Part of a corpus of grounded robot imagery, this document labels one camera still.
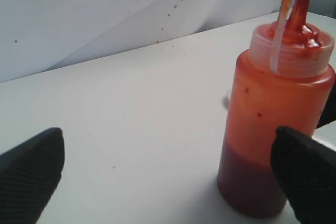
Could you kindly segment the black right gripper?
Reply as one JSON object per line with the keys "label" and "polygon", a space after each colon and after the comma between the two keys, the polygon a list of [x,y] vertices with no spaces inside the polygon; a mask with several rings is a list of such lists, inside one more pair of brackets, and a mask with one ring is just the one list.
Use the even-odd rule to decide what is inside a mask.
{"label": "black right gripper", "polygon": [[316,128],[317,129],[321,128],[327,124],[334,122],[335,120],[336,120],[336,83],[334,82]]}

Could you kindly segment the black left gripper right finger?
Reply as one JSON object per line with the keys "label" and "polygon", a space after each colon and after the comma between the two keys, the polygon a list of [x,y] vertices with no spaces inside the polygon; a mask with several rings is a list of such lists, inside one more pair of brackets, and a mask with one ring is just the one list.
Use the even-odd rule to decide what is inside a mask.
{"label": "black left gripper right finger", "polygon": [[288,126],[280,126],[270,163],[300,223],[335,223],[334,150]]}

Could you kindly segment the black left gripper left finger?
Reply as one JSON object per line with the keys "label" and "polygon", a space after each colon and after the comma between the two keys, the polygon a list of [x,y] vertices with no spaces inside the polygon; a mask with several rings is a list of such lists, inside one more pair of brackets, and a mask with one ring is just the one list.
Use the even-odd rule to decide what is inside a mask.
{"label": "black left gripper left finger", "polygon": [[36,223],[61,180],[64,163],[58,127],[1,154],[1,223]]}

